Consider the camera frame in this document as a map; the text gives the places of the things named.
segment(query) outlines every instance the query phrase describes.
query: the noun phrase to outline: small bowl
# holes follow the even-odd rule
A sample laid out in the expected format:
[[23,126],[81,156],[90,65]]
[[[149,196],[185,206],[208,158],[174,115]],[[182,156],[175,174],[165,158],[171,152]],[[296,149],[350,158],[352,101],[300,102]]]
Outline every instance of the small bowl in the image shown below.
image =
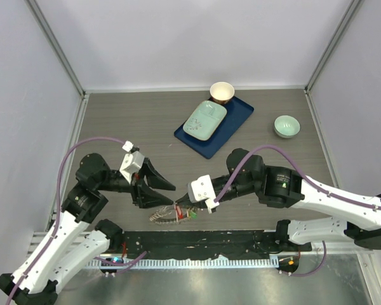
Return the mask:
[[216,103],[224,105],[234,96],[234,87],[229,83],[219,81],[210,87],[210,96]]
[[274,129],[281,138],[292,138],[300,131],[300,124],[292,116],[279,116],[274,122]]

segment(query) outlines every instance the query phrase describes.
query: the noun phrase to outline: purple cable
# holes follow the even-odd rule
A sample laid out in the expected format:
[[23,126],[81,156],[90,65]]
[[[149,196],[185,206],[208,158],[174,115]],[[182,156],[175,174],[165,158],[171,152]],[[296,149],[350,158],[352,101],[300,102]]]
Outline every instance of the purple cable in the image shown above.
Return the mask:
[[[119,275],[120,275],[121,273],[127,272],[127,271],[130,270],[132,267],[134,267],[134,265],[135,265],[136,263],[138,263],[138,262],[140,261],[140,259],[143,259],[145,255],[147,255],[147,252],[146,252],[146,251],[145,251],[145,252],[142,252],[136,259],[133,259],[131,262],[125,262],[124,264],[121,264],[121,263],[118,263],[118,262],[107,261],[107,260],[105,260],[105,259],[101,259],[100,257],[95,257],[95,259],[97,259],[98,261],[104,262],[104,263],[106,263],[106,264],[113,265],[113,266],[119,266],[119,267],[121,267],[121,266],[128,266],[127,268],[124,268],[124,269],[122,269],[122,270],[120,270],[120,271],[116,271],[116,274],[119,274]],[[78,286],[78,287],[74,287],[74,288],[64,288],[64,289],[62,289],[62,291],[74,291],[74,290],[79,289],[79,288],[81,288],[81,287],[83,287],[83,286],[86,286],[87,284],[89,284],[89,283],[95,281],[97,278],[102,277],[102,276],[103,276],[103,274],[97,275],[97,276],[95,276],[94,278],[91,278],[90,280],[86,281],[85,283],[83,283],[82,285],[80,285],[80,286]]]
[[329,191],[323,189],[322,187],[318,186],[317,184],[315,184],[313,181],[311,181],[311,179],[309,179],[304,173],[303,171],[298,167],[298,165],[291,159],[291,157],[289,157],[287,155],[286,152],[284,152],[281,148],[277,147],[277,146],[274,146],[274,145],[270,145],[270,144],[267,144],[267,145],[262,145],[262,146],[258,146],[256,148],[254,148],[252,151],[250,151],[248,154],[246,154],[246,156],[240,161],[240,163],[238,164],[238,166],[234,169],[234,172],[232,173],[232,175],[230,176],[230,179],[229,181],[227,181],[226,185],[224,185],[223,189],[221,190],[221,192],[219,193],[219,195],[215,198],[214,202],[219,202],[220,199],[222,199],[222,197],[224,196],[224,194],[226,193],[226,191],[228,190],[228,188],[230,187],[230,185],[233,183],[234,179],[236,178],[237,174],[239,173],[240,169],[243,167],[243,165],[247,162],[247,160],[253,155],[255,154],[257,151],[261,151],[262,149],[273,149],[275,151],[277,151],[279,154],[282,154],[283,157],[292,165],[292,167],[299,173],[299,175],[310,185],[312,186],[314,189],[318,190],[319,192],[322,192],[324,194],[327,194],[328,196],[330,197],[334,197],[336,199],[339,199],[339,200],[342,200],[342,201],[345,201],[345,202],[348,202],[348,203],[352,203],[353,205],[359,205],[361,207],[365,207],[365,208],[371,208],[371,209],[374,209],[375,206],[374,205],[369,205],[367,203],[363,203],[363,202],[360,202],[360,201],[356,201],[356,200],[352,200],[350,198],[346,198],[344,196],[341,196],[341,195],[338,195],[338,194],[334,194],[334,193],[329,193]]
[[21,285],[21,282],[23,282],[24,278],[28,276],[28,273],[31,271],[31,269],[35,266],[37,261],[43,256],[45,253],[46,249],[51,245],[53,238],[57,235],[58,229],[59,229],[59,223],[60,223],[60,213],[61,213],[61,179],[62,175],[64,173],[64,168],[66,161],[70,154],[73,153],[73,151],[79,147],[82,144],[85,144],[87,142],[92,142],[92,141],[98,141],[98,140],[106,140],[106,141],[111,141],[115,143],[120,143],[122,146],[125,145],[126,141],[119,140],[116,138],[110,138],[110,137],[93,137],[93,138],[88,138],[84,139],[75,145],[73,145],[66,153],[66,155],[63,157],[59,171],[58,171],[58,178],[57,178],[57,193],[56,193],[56,204],[57,204],[57,217],[55,219],[55,227],[54,230],[51,234],[51,237],[45,244],[45,246],[41,249],[41,251],[38,253],[37,257],[31,262],[30,266],[24,271],[24,274],[20,277],[20,279],[17,281],[17,283],[14,285],[13,289],[11,290],[10,294],[8,295],[6,305],[10,305],[11,300],[13,299],[13,296],[15,292],[17,291],[17,288]]
[[322,268],[322,266],[324,265],[324,262],[326,262],[326,243],[324,242],[324,240],[322,240],[322,244],[323,244],[323,258],[322,258],[322,261],[320,262],[319,266],[316,267],[315,269],[313,269],[311,272],[299,273],[299,274],[292,273],[290,276],[294,276],[297,278],[303,278],[304,276],[309,276],[309,275],[313,275],[314,273],[317,273],[320,270],[320,268]]

